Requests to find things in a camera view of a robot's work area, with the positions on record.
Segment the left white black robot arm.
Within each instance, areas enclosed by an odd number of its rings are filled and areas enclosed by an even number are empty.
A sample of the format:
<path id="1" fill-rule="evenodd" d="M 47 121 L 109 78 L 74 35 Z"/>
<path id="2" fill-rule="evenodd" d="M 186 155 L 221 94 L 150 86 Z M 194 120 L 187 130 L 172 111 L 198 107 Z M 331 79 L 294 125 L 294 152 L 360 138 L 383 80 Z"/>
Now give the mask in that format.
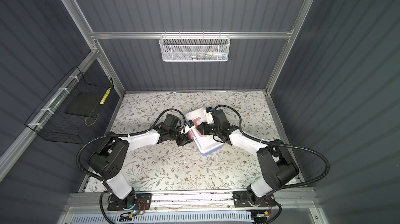
<path id="1" fill-rule="evenodd" d="M 139 200 L 135 190 L 122 172 L 126 156 L 139 148 L 161 144 L 164 141 L 175 141 L 178 146 L 192 142 L 189 130 L 194 126 L 192 120 L 185 123 L 180 118 L 168 114 L 162 123 L 152 125 L 148 130 L 100 138 L 101 144 L 89 158 L 89 166 L 100 176 L 107 192 L 110 194 L 109 204 L 119 204 L 120 210 L 132 211 L 137 215 L 145 210 L 145 203 Z"/>

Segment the white blue tool box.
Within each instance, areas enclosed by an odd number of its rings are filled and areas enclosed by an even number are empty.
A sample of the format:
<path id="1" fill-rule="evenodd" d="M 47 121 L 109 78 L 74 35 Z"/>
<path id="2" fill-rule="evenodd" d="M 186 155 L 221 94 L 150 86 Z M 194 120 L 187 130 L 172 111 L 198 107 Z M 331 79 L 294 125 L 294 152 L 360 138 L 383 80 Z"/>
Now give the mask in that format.
<path id="1" fill-rule="evenodd" d="M 203 156 L 209 155 L 222 148 L 223 143 L 217 142 L 211 133 L 215 128 L 210 107 L 199 108 L 186 113 L 186 130 L 189 137 L 195 142 L 197 148 Z"/>

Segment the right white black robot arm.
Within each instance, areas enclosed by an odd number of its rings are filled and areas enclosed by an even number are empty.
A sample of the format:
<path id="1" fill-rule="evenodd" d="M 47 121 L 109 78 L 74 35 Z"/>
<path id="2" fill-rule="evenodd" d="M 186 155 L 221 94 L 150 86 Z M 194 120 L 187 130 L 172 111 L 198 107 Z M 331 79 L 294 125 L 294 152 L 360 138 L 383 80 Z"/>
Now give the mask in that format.
<path id="1" fill-rule="evenodd" d="M 207 107 L 200 109 L 200 113 L 205 121 L 196 126 L 197 139 L 212 137 L 217 143 L 239 147 L 257 158 L 261 175 L 246 189 L 246 199 L 252 206 L 259 205 L 264 197 L 282 189 L 299 174 L 299 167 L 288 148 L 279 147 L 283 144 L 280 139 L 264 144 L 264 139 L 248 135 L 240 125 L 231 125 L 223 110 Z"/>

